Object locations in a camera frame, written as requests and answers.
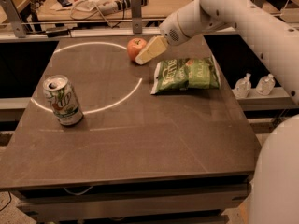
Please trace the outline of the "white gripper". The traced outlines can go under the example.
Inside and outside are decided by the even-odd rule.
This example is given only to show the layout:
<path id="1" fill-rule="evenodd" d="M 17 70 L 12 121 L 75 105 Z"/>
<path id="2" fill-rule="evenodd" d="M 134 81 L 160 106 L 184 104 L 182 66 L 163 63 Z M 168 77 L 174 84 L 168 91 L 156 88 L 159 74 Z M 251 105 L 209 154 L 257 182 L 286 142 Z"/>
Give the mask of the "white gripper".
<path id="1" fill-rule="evenodd" d="M 182 32 L 178 22 L 178 12 L 169 15 L 159 26 L 161 35 L 153 37 L 135 57 L 135 61 L 142 65 L 161 55 L 167 50 L 168 44 L 178 46 L 189 40 Z"/>

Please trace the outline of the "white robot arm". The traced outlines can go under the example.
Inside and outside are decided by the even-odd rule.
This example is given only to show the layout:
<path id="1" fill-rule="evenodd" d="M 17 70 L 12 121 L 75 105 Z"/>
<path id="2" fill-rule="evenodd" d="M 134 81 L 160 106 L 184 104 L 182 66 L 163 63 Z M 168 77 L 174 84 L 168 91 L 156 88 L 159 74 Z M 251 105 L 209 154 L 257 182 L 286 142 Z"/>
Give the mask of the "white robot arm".
<path id="1" fill-rule="evenodd" d="M 137 55 L 144 64 L 169 45 L 233 27 L 278 83 L 299 103 L 299 31 L 250 0 L 194 0 L 160 25 Z M 280 123 L 260 151 L 249 200 L 249 224 L 299 224 L 299 116 Z"/>

